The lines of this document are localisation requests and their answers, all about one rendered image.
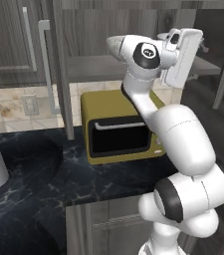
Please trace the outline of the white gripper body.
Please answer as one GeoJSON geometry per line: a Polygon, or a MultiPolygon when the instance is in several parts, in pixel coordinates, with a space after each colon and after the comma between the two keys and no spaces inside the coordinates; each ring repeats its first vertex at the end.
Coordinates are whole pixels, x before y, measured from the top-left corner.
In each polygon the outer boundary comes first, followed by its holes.
{"type": "Polygon", "coordinates": [[[192,28],[173,28],[168,33],[160,34],[159,39],[167,42],[171,50],[178,52],[176,65],[161,72],[161,84],[172,88],[183,88],[203,40],[203,32],[192,28]]]}

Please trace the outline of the black toaster oven door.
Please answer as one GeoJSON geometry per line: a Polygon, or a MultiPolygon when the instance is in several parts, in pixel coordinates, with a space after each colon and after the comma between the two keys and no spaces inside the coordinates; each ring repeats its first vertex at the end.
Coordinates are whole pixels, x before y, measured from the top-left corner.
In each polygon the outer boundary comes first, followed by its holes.
{"type": "Polygon", "coordinates": [[[144,123],[140,116],[125,116],[90,120],[88,135],[91,157],[144,152],[150,148],[152,133],[147,126],[109,130],[97,130],[95,123],[101,126],[144,123]]]}

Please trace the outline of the closed grey wood cabinet door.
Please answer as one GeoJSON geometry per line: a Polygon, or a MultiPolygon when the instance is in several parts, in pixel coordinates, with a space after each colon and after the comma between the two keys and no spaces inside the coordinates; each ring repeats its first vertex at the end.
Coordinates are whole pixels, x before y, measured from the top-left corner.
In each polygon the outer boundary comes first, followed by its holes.
{"type": "Polygon", "coordinates": [[[38,21],[41,10],[38,0],[0,0],[0,74],[34,72],[27,42],[22,8],[27,7],[37,71],[38,21]]]}

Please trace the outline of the grey wall outlet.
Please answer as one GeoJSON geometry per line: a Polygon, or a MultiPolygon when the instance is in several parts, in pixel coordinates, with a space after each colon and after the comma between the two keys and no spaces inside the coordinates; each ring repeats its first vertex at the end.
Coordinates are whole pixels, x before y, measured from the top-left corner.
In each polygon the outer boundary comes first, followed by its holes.
{"type": "Polygon", "coordinates": [[[26,116],[37,116],[39,108],[35,95],[25,95],[22,97],[22,105],[26,116]]]}

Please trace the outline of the olive yellow toaster oven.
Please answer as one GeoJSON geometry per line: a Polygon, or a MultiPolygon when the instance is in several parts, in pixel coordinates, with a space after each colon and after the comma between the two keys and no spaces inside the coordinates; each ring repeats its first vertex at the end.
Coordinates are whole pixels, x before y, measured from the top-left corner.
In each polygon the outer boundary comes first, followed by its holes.
{"type": "Polygon", "coordinates": [[[90,120],[139,116],[131,102],[122,94],[121,90],[83,93],[81,95],[81,115],[87,159],[90,164],[104,164],[142,158],[153,158],[165,154],[165,150],[161,145],[161,142],[157,139],[157,135],[152,133],[150,148],[147,151],[105,157],[90,156],[88,135],[88,123],[90,120]]]}

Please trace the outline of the grey cabinet shelf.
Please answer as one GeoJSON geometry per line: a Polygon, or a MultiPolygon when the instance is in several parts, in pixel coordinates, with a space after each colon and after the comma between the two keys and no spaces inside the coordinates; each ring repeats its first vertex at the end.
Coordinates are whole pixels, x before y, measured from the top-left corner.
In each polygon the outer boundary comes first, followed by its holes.
{"type": "MultiPolygon", "coordinates": [[[[68,61],[70,83],[118,81],[124,78],[126,64],[111,55],[71,57],[68,61]]],[[[190,75],[219,75],[221,69],[212,63],[196,57],[190,75]]]]}

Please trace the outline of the grey wood drawer front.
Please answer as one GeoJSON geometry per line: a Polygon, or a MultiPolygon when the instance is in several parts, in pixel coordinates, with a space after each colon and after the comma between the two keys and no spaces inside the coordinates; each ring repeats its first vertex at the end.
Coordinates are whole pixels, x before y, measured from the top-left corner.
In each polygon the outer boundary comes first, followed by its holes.
{"type": "Polygon", "coordinates": [[[113,229],[94,229],[96,223],[109,219],[139,214],[139,196],[131,196],[91,204],[92,236],[94,255],[137,255],[140,247],[147,241],[152,223],[142,223],[113,229]]]}

